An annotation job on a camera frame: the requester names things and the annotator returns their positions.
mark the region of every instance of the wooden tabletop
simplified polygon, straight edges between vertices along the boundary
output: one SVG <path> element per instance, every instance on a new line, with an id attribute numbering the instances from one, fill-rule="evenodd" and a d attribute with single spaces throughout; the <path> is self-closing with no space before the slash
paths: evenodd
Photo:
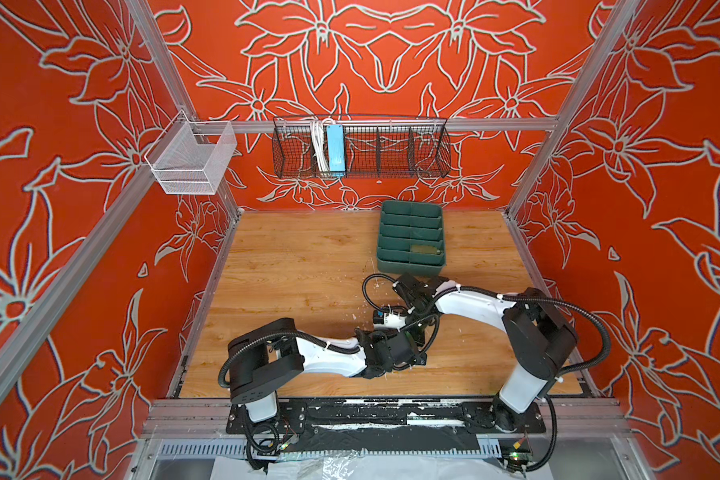
<path id="1" fill-rule="evenodd" d="M 379 212 L 246 212 L 190 361 L 182 398 L 226 397 L 216 376 L 232 339 L 280 317 L 315 336 L 349 338 L 372 329 L 361 285 L 376 270 Z M 445 211 L 448 264 L 441 275 L 497 292 L 531 286 L 499 212 Z M 384 280 L 369 284 L 375 302 L 402 301 Z M 489 395 L 514 368 L 507 336 L 460 316 L 442 317 L 428 364 L 373 380 L 303 374 L 281 396 Z M 552 393 L 581 393 L 566 376 Z"/>

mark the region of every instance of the green compartment tray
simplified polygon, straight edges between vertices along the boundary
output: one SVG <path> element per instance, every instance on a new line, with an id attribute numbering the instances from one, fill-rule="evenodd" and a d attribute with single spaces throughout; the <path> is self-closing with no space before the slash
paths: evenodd
<path id="1" fill-rule="evenodd" d="M 413 245 L 431 246 L 437 254 L 412 252 Z M 387 274 L 436 276 L 445 266 L 443 209 L 423 202 L 386 200 L 378 227 L 378 269 Z"/>

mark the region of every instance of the red floral wallpaper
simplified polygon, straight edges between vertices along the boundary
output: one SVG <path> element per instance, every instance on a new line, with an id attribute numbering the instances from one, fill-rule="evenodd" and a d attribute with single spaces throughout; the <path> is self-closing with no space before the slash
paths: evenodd
<path id="1" fill-rule="evenodd" d="M 176 113 L 121 0 L 0 0 L 0 347 Z M 0 408 L 0 478 L 121 475 L 230 217 L 153 186 Z"/>
<path id="2" fill-rule="evenodd" d="M 641 3 L 518 223 L 650 466 L 720 478 L 720 2 Z"/>
<path id="3" fill-rule="evenodd" d="M 613 4 L 150 0 L 192 102 L 208 120 L 554 116 Z M 324 182 L 275 178 L 270 139 L 246 134 L 226 179 L 238 203 L 257 210 L 372 208 L 387 198 L 501 208 L 543 138 L 457 134 L 446 178 Z"/>

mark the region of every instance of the robotic arm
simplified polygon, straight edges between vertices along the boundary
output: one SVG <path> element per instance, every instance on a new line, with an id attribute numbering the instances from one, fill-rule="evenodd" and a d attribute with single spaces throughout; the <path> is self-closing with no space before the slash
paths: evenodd
<path id="1" fill-rule="evenodd" d="M 374 331 L 355 329 L 355 338 L 325 339 L 300 332 L 293 319 L 281 318 L 231 341 L 230 358 L 220 371 L 219 384 L 230 389 L 232 403 L 245 405 L 250 419 L 261 422 L 277 415 L 276 390 L 301 373 L 327 372 L 372 379 L 424 365 L 440 316 L 455 314 L 507 333 L 518 363 L 493 405 L 496 427 L 512 432 L 518 414 L 524 413 L 534 398 L 545 395 L 564 373 L 595 365 L 610 351 L 610 338 L 595 316 L 533 288 L 518 296 L 502 295 L 461 286 L 440 276 L 423 283 L 409 274 L 396 280 L 374 274 L 365 279 L 364 294 L 367 283 L 377 276 L 393 282 L 392 288 L 405 307 L 377 307 L 366 294 L 366 300 L 376 309 Z M 595 358 L 563 367 L 578 343 L 578 335 L 555 305 L 576 310 L 595 323 L 603 335 L 603 349 Z M 424 344 L 424 329 L 430 325 L 434 325 L 434 331 Z M 273 362 L 269 361 L 268 346 L 277 354 Z"/>

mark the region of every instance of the white cable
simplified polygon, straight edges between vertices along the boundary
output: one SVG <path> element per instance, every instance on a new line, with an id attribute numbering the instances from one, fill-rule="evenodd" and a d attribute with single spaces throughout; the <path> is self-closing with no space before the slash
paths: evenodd
<path id="1" fill-rule="evenodd" d="M 326 158 L 323 147 L 326 139 L 326 125 L 334 123 L 336 122 L 332 118 L 325 118 L 322 121 L 315 118 L 309 122 L 309 128 L 312 131 L 312 146 L 315 148 L 315 157 L 317 159 L 317 168 L 319 168 L 321 172 L 327 172 L 331 169 L 328 165 L 328 159 Z"/>

